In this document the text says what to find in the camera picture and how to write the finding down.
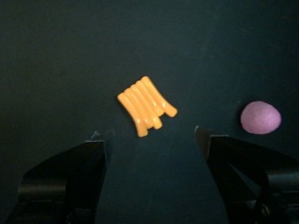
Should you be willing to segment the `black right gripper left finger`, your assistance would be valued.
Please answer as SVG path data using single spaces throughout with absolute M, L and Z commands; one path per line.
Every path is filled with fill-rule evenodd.
M 113 140 L 96 132 L 23 175 L 4 224 L 95 224 Z

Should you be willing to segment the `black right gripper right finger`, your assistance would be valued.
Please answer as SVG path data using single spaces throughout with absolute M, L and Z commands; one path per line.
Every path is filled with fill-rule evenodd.
M 299 224 L 299 159 L 198 127 L 228 224 Z

